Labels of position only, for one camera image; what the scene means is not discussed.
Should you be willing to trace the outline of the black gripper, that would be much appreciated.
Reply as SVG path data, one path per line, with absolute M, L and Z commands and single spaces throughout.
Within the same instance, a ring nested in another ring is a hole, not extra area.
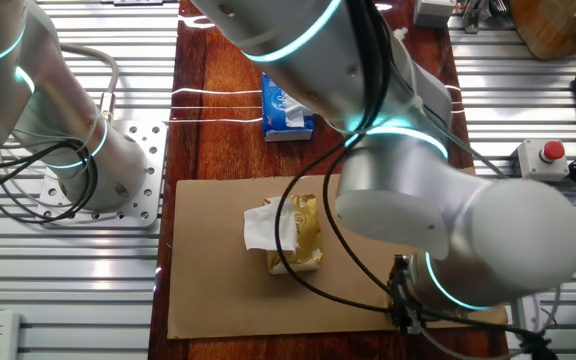
M 409 305 L 406 293 L 401 287 L 409 277 L 411 258 L 396 254 L 389 273 L 389 318 L 392 325 L 404 335 L 421 335 L 427 330 L 422 315 Z

